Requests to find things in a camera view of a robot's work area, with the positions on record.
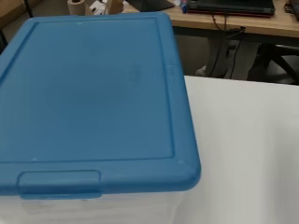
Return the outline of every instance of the cable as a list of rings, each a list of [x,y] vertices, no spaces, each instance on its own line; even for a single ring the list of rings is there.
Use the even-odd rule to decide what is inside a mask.
[[[242,31],[240,34],[244,34],[244,33],[245,33],[245,27],[244,27],[243,31]],[[239,40],[238,45],[237,45],[236,48],[235,48],[235,54],[234,54],[234,58],[233,58],[233,66],[232,66],[232,71],[231,71],[231,74],[230,74],[230,76],[229,76],[229,79],[232,79],[233,72],[234,72],[234,70],[235,70],[236,54],[237,54],[237,52],[238,52],[238,50],[239,50],[239,48],[240,48],[240,45],[241,45],[241,43],[242,43],[242,41],[243,41],[243,37],[244,37],[244,36],[241,37],[241,39]]]
[[[33,18],[34,15],[32,14],[32,9],[30,8],[30,5],[28,3],[28,0],[24,0],[24,3],[25,3],[25,6],[26,6],[26,10],[27,10],[27,13],[29,15],[30,18]]]
[[[220,26],[216,23],[216,19],[215,19],[215,16],[214,16],[213,13],[211,13],[211,16],[212,16],[212,19],[213,19],[214,24],[216,25],[217,29],[219,29],[220,31],[223,31],[223,33],[222,33],[222,39],[221,39],[219,48],[218,48],[218,50],[217,50],[217,54],[216,54],[215,62],[214,62],[214,64],[213,64],[213,67],[212,67],[210,73],[208,74],[208,77],[211,77],[211,76],[213,75],[213,72],[214,72],[214,70],[215,70],[215,68],[216,68],[216,65],[217,65],[217,61],[218,61],[219,56],[220,56],[220,54],[221,54],[221,49],[222,49],[223,39],[225,38],[226,21],[227,21],[227,17],[226,17],[226,15],[224,15],[224,30],[222,30],[222,29],[220,28]]]

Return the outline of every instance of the office chair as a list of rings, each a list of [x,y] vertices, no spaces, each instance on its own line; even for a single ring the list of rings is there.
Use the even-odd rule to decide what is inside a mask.
[[[267,72],[267,68],[271,61],[280,66],[288,76],[293,80],[294,85],[299,85],[299,75],[291,68],[291,66],[283,59],[282,56],[293,55],[299,56],[298,49],[289,49],[272,44],[262,44],[258,51],[252,68],[249,70],[249,81],[263,81]]]

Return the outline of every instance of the wooden desk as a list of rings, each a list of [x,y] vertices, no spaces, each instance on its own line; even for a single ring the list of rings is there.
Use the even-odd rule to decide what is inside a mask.
[[[253,18],[230,16],[227,19],[228,29],[246,27],[246,33],[257,35],[277,35],[299,38],[299,22],[296,18],[284,12],[285,0],[274,0],[276,14],[273,18]],[[125,6],[124,12],[137,12],[130,5]],[[169,8],[167,13],[173,26],[195,29],[216,30],[212,17],[205,14],[183,14],[179,7]],[[223,24],[223,16],[216,16],[218,24]]]

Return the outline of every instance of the white table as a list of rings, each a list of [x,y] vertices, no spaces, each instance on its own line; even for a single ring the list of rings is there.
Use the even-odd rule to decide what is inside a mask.
[[[299,87],[186,82],[202,178],[177,224],[299,223]]]

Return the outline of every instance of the blue lid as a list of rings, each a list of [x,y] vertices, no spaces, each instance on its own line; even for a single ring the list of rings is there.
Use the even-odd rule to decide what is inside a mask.
[[[186,190],[200,163],[163,13],[27,21],[0,60],[0,194]]]

